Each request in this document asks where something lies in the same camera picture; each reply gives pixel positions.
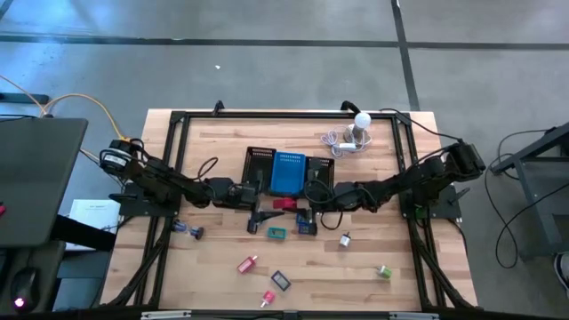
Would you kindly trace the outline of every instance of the computer mouse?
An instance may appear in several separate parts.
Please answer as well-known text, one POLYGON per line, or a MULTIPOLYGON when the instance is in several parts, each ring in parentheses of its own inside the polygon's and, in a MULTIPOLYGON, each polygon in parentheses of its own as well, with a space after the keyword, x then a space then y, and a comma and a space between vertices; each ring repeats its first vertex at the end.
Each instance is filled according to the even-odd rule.
POLYGON ((39 269, 25 267, 18 271, 10 284, 12 307, 18 313, 27 313, 39 302, 39 269))

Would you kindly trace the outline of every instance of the gray concrete floor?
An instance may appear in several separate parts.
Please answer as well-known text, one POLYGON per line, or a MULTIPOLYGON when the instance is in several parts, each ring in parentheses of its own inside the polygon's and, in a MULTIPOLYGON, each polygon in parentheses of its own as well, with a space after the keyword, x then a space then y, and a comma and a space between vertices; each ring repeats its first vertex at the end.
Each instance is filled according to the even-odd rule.
MULTIPOLYGON (((569 42, 564 0, 400 5, 410 41, 569 42)), ((0 34, 396 41, 394 26, 389 0, 14 0, 0 20, 0 34)), ((508 133, 569 120, 569 51, 410 50, 410 57, 421 110, 436 113, 440 132, 475 143, 487 164, 508 133)), ((410 108, 399 50, 391 48, 0 43, 0 61, 0 73, 31 92, 82 92, 103 101, 128 136, 140 135, 148 108, 212 108, 216 100, 228 108, 337 109, 343 100, 369 109, 410 108)), ((4 83, 0 90, 13 91, 4 83)), ((0 112, 37 110, 1 105, 0 112)), ((107 118, 89 101, 63 101, 55 115, 89 119, 87 149, 105 148, 114 138, 107 118)), ((505 151, 536 138, 518 136, 505 151)), ((480 306, 568 317, 551 260, 498 266, 493 246, 500 221, 482 179, 466 186, 472 191, 461 200, 463 227, 480 306)), ((117 189, 79 157, 61 213, 74 198, 106 198, 117 189)), ((507 217, 525 205, 511 181, 491 177, 490 189, 507 217)), ((513 227, 521 243, 529 238, 520 232, 523 224, 513 227)), ((501 252, 504 259, 513 254, 509 239, 501 252)), ((78 305, 58 298, 58 308, 89 300, 97 284, 82 281, 91 292, 78 305)), ((69 287, 74 285, 65 283, 62 290, 69 287)))

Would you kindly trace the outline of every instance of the wooden table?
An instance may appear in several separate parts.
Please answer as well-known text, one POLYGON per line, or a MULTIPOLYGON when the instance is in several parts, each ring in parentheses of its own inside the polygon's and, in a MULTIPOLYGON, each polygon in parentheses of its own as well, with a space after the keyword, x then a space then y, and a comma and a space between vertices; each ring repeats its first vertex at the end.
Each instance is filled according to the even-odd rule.
MULTIPOLYGON (((148 111, 142 139, 151 155, 163 154, 170 113, 170 109, 148 111)), ((412 117, 431 130, 437 129, 431 112, 414 112, 412 117)), ((206 159, 218 156, 220 161, 207 176, 230 177, 239 182, 248 146, 331 157, 320 136, 336 125, 349 123, 310 119, 193 119, 182 173, 196 176, 206 159)), ((437 136, 417 125, 413 132, 419 156, 440 147, 437 136)), ((336 160, 336 183, 383 180, 398 172, 389 122, 373 121, 369 133, 373 142, 365 152, 336 160)), ((178 132, 173 155, 177 154, 179 135, 178 132)), ((402 137, 408 155, 405 135, 402 137)), ((334 226, 338 215, 327 213, 325 222, 334 226)), ((420 309, 409 232, 400 216, 396 196, 378 213, 345 213, 337 230, 319 226, 316 237, 298 235, 293 214, 266 221, 257 235, 245 231, 247 218, 247 212, 213 206, 200 210, 183 201, 180 219, 192 226, 205 227, 205 236, 196 241, 172 233, 160 308, 258 309, 263 293, 271 290, 276 292, 276 299, 267 309, 420 309), (286 228, 288 237, 284 241, 269 239, 268 227, 286 228), (342 250, 339 240, 348 231, 352 241, 347 250, 342 250), (259 256, 257 266, 246 275, 239 274, 236 266, 253 255, 259 256), (390 281, 377 276, 375 268, 380 265, 393 270, 390 281), (272 284, 270 276, 277 270, 293 283, 286 292, 272 284)), ((118 232, 102 302, 112 300, 140 265, 148 221, 133 219, 118 232)), ((433 220, 432 225, 441 268, 459 292, 476 305, 461 235, 447 220, 433 220)), ((430 272, 425 274, 429 297, 435 303, 430 272)), ((151 269, 146 299, 153 283, 154 269, 151 269)))

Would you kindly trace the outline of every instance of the red light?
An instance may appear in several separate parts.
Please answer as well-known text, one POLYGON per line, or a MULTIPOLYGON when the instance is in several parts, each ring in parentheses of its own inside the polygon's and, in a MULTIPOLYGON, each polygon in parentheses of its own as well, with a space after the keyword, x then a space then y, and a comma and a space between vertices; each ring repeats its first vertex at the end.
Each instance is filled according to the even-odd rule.
POLYGON ((24 306, 24 299, 18 298, 16 299, 16 301, 14 301, 14 304, 16 305, 16 307, 22 308, 24 306))

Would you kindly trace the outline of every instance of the white paper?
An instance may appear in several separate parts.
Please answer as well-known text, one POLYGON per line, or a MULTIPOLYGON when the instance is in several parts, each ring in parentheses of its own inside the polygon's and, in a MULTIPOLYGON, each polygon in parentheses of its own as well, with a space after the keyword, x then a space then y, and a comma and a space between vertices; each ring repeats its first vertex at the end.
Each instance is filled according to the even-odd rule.
MULTIPOLYGON (((73 200, 69 218, 94 228, 108 228, 108 232, 116 233, 118 210, 120 204, 113 200, 73 200)), ((82 245, 67 243, 66 251, 91 251, 82 245)))

